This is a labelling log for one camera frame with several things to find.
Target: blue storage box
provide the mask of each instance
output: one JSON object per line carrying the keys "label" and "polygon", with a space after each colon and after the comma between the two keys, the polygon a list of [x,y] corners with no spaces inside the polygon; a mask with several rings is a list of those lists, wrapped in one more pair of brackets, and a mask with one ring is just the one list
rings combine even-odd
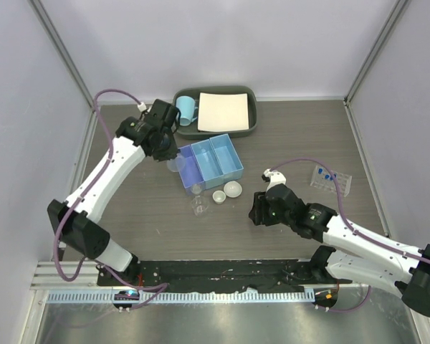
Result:
{"label": "blue storage box", "polygon": [[223,173],[223,183],[235,181],[242,177],[244,167],[228,134],[209,139]]}
{"label": "blue storage box", "polygon": [[224,182],[223,172],[210,140],[193,143],[191,149],[196,157],[206,189],[222,185]]}
{"label": "blue storage box", "polygon": [[194,184],[199,184],[204,190],[206,188],[204,179],[202,178],[193,150],[189,145],[186,145],[180,148],[180,154],[185,158],[185,165],[179,173],[186,193],[191,194],[191,187]]}

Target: light blue cup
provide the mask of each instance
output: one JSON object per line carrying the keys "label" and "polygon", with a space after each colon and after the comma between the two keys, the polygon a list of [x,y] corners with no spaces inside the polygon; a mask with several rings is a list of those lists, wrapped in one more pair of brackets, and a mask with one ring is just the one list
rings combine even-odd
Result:
{"label": "light blue cup", "polygon": [[176,101],[176,107],[180,110],[180,125],[183,127],[186,127],[197,120],[197,116],[194,117],[197,107],[196,101],[193,98],[188,97],[187,95],[178,97]]}

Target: gray wood tabletop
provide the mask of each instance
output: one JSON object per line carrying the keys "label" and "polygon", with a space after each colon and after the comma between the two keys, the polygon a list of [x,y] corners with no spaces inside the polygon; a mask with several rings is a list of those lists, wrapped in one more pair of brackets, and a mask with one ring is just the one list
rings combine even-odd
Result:
{"label": "gray wood tabletop", "polygon": [[[126,117],[138,115],[134,105],[103,106],[101,112],[112,133]],[[357,224],[383,233],[342,101],[259,102],[257,129],[232,141],[244,165],[239,198],[217,205],[211,195],[222,186],[208,190],[207,215],[195,217],[178,173],[147,158],[112,197],[100,225],[139,259],[309,258],[320,243],[302,239],[283,225],[254,226],[248,213],[254,192],[267,186],[261,179],[266,168],[291,158],[313,157],[353,177],[344,198],[346,214]],[[193,142],[177,137],[179,146]],[[86,176],[107,146],[98,125]],[[314,163],[291,163],[280,171],[287,177],[287,186],[305,203],[337,209],[335,194],[310,186],[314,167]],[[68,249],[64,260],[78,256]]]}

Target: gray wall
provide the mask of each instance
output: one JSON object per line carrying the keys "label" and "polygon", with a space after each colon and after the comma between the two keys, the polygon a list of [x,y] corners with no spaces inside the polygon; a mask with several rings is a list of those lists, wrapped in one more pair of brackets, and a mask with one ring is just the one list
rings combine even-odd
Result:
{"label": "gray wall", "polygon": [[68,192],[89,110],[27,1],[0,1],[0,344],[17,343],[46,215]]}
{"label": "gray wall", "polygon": [[260,97],[342,97],[395,0],[42,3],[91,92],[154,100],[226,84]]}
{"label": "gray wall", "polygon": [[430,243],[430,0],[412,1],[353,101],[395,238]]}

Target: gray tray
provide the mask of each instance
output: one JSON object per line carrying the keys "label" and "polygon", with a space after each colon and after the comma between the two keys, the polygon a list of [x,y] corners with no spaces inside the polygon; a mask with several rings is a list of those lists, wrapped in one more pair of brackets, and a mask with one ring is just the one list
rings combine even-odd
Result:
{"label": "gray tray", "polygon": [[199,95],[201,93],[212,93],[215,95],[238,95],[242,93],[247,94],[247,102],[249,107],[249,128],[247,130],[224,131],[220,133],[212,133],[206,131],[198,131],[198,121],[195,120],[192,124],[186,127],[179,127],[177,133],[188,140],[204,140],[216,135],[229,134],[231,138],[241,138],[255,130],[257,127],[257,99],[251,89],[245,86],[211,86],[211,87],[197,87],[186,88],[178,91],[173,97],[173,104],[176,104],[177,98],[182,95],[187,95],[199,103]]}

